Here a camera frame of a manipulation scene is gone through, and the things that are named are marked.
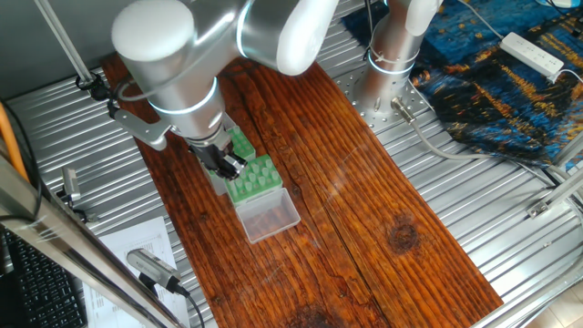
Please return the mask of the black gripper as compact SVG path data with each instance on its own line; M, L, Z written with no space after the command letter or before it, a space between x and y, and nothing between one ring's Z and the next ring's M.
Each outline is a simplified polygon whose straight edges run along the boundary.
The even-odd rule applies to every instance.
M189 150L198 157L206 169L214 171L224 179L238 178L247 166L247 160L239 156L234 148L226 148L224 153L214 144L203 146L190 141Z

